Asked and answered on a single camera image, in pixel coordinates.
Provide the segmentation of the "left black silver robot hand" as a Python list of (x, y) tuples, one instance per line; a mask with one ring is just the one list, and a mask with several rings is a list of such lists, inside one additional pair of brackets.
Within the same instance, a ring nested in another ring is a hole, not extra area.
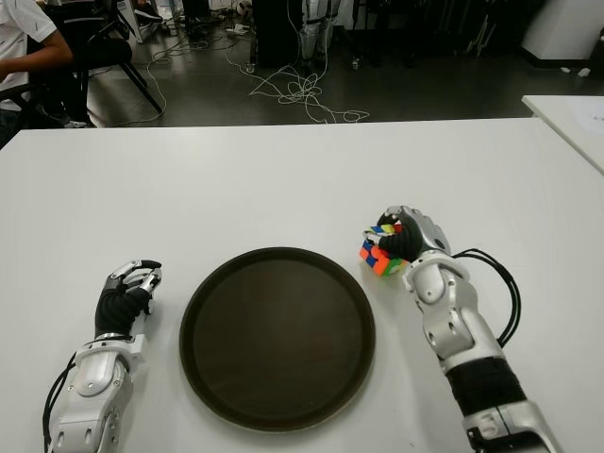
[(161, 263), (154, 260), (130, 260), (111, 272), (96, 305), (94, 337), (128, 336), (136, 318), (151, 313), (161, 280)]

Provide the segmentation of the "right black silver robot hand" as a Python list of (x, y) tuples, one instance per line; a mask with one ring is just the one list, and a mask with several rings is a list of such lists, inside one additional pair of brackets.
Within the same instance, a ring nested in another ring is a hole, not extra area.
[(451, 248), (442, 229), (422, 211), (404, 205), (390, 206), (363, 238), (392, 256), (409, 262), (428, 251), (451, 255)]

